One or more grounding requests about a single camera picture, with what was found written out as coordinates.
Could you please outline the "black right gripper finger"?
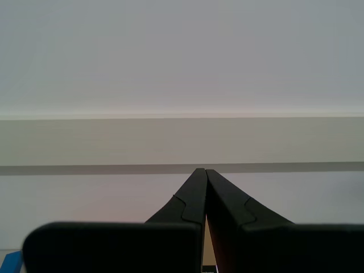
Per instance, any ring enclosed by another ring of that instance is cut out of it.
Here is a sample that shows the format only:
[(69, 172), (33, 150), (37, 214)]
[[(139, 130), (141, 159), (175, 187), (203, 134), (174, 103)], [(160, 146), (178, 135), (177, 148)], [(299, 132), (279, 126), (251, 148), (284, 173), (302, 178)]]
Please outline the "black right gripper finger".
[(206, 170), (219, 272), (363, 272), (363, 225), (295, 224)]
[(53, 222), (32, 231), (27, 272), (200, 272), (206, 170), (195, 170), (144, 223)]

